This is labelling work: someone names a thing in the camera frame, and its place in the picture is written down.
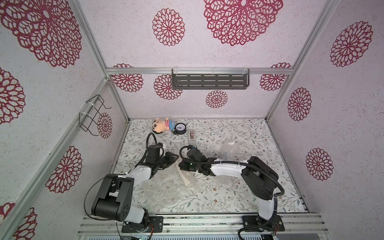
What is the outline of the cream ribbed vase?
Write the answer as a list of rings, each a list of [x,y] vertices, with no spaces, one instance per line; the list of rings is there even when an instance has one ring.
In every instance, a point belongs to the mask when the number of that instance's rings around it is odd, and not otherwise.
[[[183,183],[185,184],[185,186],[187,188],[190,188],[190,187],[194,187],[196,185],[196,179],[195,179],[195,176],[193,175],[192,172],[187,172],[187,171],[183,171],[181,170],[179,164],[182,162],[182,160],[177,160],[176,161],[176,168],[177,168],[177,171],[183,181]]]

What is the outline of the bubble wrap sheet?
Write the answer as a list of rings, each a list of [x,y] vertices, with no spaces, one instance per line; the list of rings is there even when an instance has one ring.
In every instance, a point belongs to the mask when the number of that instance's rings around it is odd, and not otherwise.
[[[237,155],[238,149],[239,149],[238,148],[238,143],[236,141],[232,141],[232,140],[225,141],[222,144],[221,151],[220,151],[220,154],[219,154],[219,159],[223,160],[223,152],[224,151],[231,151],[231,150],[233,150],[233,151],[236,152],[236,155]]]
[[[171,208],[197,195],[199,186],[187,188],[183,183],[176,163],[159,170],[154,177],[141,184],[142,207],[150,213],[170,212]]]

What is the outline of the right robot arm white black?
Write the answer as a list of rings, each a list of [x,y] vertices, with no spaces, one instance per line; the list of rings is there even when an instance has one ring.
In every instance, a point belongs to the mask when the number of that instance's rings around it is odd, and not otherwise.
[[[182,171],[243,179],[258,200],[261,221],[271,221],[277,215],[278,198],[285,194],[285,190],[279,183],[278,174],[258,157],[252,156],[242,162],[207,158],[192,145],[181,147],[179,154]]]

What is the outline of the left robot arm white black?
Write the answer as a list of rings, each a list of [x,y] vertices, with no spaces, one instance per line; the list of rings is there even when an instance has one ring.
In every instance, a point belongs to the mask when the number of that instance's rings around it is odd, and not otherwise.
[[[134,187],[150,180],[159,170],[170,167],[179,156],[166,152],[161,144],[150,145],[144,160],[125,174],[106,175],[91,207],[100,221],[114,220],[148,225],[148,211],[132,205]]]

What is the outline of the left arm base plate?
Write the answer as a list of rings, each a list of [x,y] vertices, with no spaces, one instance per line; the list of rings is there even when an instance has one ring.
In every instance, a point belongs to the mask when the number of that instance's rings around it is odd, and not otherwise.
[[[140,223],[124,222],[122,233],[161,233],[163,231],[164,217],[144,216]]]

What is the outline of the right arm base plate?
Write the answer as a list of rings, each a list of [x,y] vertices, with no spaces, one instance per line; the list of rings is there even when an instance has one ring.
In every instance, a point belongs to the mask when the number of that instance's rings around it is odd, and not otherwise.
[[[279,215],[276,215],[269,222],[258,215],[243,216],[242,220],[246,232],[284,232],[286,230],[283,220]]]

